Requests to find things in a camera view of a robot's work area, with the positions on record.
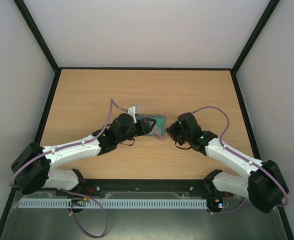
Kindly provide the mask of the grey green glasses case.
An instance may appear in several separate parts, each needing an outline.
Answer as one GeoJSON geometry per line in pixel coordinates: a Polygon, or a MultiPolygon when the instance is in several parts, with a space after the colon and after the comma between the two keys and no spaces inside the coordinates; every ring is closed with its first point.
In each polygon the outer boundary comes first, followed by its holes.
{"type": "Polygon", "coordinates": [[[157,127],[163,127],[165,130],[165,123],[166,123],[166,117],[164,115],[159,115],[159,114],[139,114],[136,116],[137,120],[140,120],[143,117],[151,118],[156,120],[156,126],[157,127]]]}

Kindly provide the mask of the pink transparent sunglasses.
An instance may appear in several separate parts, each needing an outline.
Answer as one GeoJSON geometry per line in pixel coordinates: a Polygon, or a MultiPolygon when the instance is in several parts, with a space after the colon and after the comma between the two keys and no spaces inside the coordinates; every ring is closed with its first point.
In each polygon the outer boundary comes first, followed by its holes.
{"type": "Polygon", "coordinates": [[[163,127],[155,126],[152,131],[151,135],[156,137],[158,140],[164,141],[167,137],[167,133],[163,127]]]}

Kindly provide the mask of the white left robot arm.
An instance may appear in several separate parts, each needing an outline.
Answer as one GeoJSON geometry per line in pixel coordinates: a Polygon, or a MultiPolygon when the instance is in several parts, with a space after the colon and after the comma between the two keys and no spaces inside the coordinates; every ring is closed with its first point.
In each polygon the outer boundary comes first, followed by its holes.
{"type": "Polygon", "coordinates": [[[61,170],[60,166],[109,153],[125,141],[150,134],[156,123],[153,118],[135,119],[122,113],[104,128],[76,141],[54,146],[32,142],[11,164],[10,182],[15,182],[24,195],[44,188],[72,190],[80,184],[82,176],[76,169],[61,170]]]}

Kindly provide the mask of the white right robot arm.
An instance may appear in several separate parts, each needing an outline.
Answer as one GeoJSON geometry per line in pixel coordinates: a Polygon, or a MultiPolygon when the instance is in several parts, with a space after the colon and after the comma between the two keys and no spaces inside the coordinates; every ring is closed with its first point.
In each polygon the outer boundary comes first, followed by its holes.
{"type": "Polygon", "coordinates": [[[274,161],[250,157],[215,133],[202,130],[191,112],[180,115],[166,132],[175,143],[188,144],[194,151],[220,161],[237,173],[230,175],[219,169],[209,173],[204,178],[205,191],[209,195],[216,196],[220,192],[238,195],[263,213],[288,204],[289,188],[274,161]]]}

